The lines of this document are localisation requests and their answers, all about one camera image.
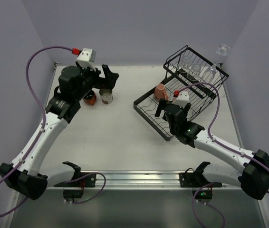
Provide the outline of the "orange ceramic mug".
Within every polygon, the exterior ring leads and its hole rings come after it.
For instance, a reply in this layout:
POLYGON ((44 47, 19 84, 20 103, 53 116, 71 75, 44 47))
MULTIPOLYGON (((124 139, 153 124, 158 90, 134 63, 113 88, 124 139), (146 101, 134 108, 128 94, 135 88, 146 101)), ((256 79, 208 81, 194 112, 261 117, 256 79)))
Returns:
POLYGON ((94 106, 97 101, 96 93, 91 90, 87 95, 83 98, 83 101, 86 105, 94 106))

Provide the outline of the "white brown ceramic cup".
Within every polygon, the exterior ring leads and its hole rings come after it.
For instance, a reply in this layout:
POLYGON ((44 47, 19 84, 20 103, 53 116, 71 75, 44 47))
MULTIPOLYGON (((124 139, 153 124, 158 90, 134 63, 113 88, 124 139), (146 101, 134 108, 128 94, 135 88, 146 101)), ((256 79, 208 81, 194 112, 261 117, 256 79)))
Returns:
POLYGON ((102 102, 106 105, 112 103, 113 101, 113 91, 111 89, 100 89, 99 90, 100 98, 102 102))

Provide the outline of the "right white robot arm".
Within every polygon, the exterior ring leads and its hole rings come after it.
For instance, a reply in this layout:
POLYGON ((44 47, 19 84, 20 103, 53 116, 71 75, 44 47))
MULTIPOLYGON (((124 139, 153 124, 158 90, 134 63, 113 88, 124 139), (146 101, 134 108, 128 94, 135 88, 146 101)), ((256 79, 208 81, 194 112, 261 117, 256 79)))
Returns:
POLYGON ((176 102, 161 99, 155 115, 163 112, 163 119, 168 122, 170 133, 179 142, 219 158, 231 166, 230 170, 212 167, 210 162, 201 163, 194 171, 200 185, 211 182, 226 183, 240 187, 248 196, 261 200, 269 192, 269 155, 258 150, 253 152, 232 145, 215 135, 209 129, 190 122, 187 114, 190 104, 184 107, 176 102))

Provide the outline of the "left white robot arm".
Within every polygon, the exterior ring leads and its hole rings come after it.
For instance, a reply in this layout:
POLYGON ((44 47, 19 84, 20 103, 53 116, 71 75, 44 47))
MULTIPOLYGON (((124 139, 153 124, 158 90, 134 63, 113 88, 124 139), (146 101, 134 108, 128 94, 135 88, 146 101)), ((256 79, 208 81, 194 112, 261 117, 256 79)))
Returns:
POLYGON ((57 137, 79 111, 80 101, 94 88, 113 89, 118 78, 119 74, 108 65, 102 65, 102 70, 80 65, 63 68, 40 126, 11 163, 0 165, 0 175, 7 176, 7 186, 36 200, 49 187, 76 182, 81 177, 81 168, 69 161, 63 162, 58 170, 44 173, 40 173, 40 167, 57 137))

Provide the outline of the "salmon pink mug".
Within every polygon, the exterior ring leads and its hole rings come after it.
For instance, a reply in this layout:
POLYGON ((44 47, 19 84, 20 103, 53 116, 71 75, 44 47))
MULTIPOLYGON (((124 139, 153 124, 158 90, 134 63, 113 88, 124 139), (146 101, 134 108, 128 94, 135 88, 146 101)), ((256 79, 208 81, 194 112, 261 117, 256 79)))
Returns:
POLYGON ((168 95, 167 95, 166 88, 165 88, 165 85, 164 84, 158 84, 155 87, 154 97, 157 100, 160 100, 160 99, 168 100, 168 95))

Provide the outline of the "middle clear wine glass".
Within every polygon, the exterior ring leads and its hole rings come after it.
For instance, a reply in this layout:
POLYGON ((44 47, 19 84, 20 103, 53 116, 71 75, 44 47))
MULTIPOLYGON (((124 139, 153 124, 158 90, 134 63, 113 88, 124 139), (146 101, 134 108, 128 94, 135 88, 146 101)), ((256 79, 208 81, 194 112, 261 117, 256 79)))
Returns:
POLYGON ((200 80, 201 65, 193 64, 187 74, 187 78, 190 81, 199 81, 200 80))

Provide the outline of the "clear wine glass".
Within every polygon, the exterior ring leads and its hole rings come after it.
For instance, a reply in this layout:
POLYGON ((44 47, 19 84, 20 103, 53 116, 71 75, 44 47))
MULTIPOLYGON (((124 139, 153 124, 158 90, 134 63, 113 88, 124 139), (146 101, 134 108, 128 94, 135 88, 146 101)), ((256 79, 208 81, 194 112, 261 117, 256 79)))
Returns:
POLYGON ((200 82, 203 83, 209 83, 211 84, 215 78, 216 75, 216 65, 217 63, 214 63, 213 65, 209 66, 203 73, 200 82))
POLYGON ((191 69, 191 63, 192 58, 187 54, 183 54, 178 64, 179 71, 188 73, 191 69))
POLYGON ((200 80, 201 65, 193 64, 187 74, 187 78, 190 81, 199 81, 200 80))

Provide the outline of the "left clear wine glass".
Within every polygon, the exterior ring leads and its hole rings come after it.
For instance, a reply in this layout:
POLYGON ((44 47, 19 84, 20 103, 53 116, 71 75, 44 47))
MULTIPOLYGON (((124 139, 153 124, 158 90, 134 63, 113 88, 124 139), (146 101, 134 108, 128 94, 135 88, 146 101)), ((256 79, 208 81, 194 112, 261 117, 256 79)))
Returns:
POLYGON ((178 64, 179 71, 188 73, 191 69, 191 63, 192 58, 187 54, 183 54, 178 64))

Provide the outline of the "right clear wine glass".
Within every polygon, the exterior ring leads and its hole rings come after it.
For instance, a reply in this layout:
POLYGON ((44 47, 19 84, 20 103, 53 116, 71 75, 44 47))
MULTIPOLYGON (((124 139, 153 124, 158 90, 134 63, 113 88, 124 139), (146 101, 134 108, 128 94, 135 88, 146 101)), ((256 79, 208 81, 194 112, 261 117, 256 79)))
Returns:
POLYGON ((203 83, 209 83, 211 84, 215 78, 216 75, 216 65, 217 63, 214 63, 213 65, 209 66, 203 73, 200 82, 203 83))

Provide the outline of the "right black controller box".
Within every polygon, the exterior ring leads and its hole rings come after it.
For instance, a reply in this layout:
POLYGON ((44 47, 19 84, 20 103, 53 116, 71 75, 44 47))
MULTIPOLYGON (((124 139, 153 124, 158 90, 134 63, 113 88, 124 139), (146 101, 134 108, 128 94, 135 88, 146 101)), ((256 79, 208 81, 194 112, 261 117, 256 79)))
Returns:
POLYGON ((211 189, 202 189, 200 191, 192 190, 192 195, 196 200, 211 200, 213 192, 211 189))

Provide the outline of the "left black controller box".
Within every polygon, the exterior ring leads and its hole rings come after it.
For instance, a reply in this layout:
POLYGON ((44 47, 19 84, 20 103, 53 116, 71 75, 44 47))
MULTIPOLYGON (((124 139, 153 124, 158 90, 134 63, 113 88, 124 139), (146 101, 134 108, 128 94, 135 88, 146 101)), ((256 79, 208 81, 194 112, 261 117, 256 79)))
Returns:
POLYGON ((83 190, 63 190, 63 198, 65 200, 80 199, 83 196, 83 190))

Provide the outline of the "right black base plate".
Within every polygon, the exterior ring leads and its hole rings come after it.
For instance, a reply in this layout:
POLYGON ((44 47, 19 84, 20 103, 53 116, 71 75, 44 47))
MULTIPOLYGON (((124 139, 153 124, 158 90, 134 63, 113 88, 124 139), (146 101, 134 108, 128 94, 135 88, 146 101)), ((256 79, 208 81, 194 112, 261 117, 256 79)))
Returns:
POLYGON ((179 182, 181 188, 199 188, 211 183, 202 174, 193 172, 179 173, 179 182))

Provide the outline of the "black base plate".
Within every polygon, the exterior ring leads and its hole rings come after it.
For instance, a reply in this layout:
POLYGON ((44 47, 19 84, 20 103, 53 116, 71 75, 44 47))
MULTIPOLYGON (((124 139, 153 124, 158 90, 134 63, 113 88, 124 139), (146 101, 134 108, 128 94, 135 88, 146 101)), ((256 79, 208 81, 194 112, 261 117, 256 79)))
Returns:
POLYGON ((81 173, 77 174, 75 177, 73 177, 72 180, 81 178, 81 177, 86 176, 86 175, 87 175, 87 177, 82 178, 78 181, 71 182, 71 183, 62 182, 62 183, 55 185, 55 187, 94 188, 95 183, 96 183, 96 173, 81 172, 81 173))
POLYGON ((202 174, 193 172, 179 173, 179 182, 181 188, 199 188, 211 183, 202 174))

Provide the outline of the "tall glass by wall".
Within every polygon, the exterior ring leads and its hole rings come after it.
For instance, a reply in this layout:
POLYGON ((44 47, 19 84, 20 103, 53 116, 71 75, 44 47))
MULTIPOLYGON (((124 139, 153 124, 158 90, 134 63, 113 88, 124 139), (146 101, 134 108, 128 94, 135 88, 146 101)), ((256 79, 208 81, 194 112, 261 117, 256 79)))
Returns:
POLYGON ((220 44, 216 50, 217 58, 215 64, 223 64, 230 53, 231 48, 228 45, 220 44))

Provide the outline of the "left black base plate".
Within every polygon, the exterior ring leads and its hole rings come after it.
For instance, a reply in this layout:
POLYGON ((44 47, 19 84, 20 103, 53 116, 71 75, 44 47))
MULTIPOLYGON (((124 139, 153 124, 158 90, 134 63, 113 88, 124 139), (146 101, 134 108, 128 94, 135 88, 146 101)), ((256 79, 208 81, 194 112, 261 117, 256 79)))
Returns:
POLYGON ((81 172, 81 173, 77 174, 75 177, 73 177, 72 180, 81 178, 81 177, 86 176, 86 175, 87 175, 87 177, 82 178, 78 181, 71 182, 71 183, 62 182, 62 183, 55 185, 55 187, 94 188, 95 183, 96 183, 96 173, 81 172))

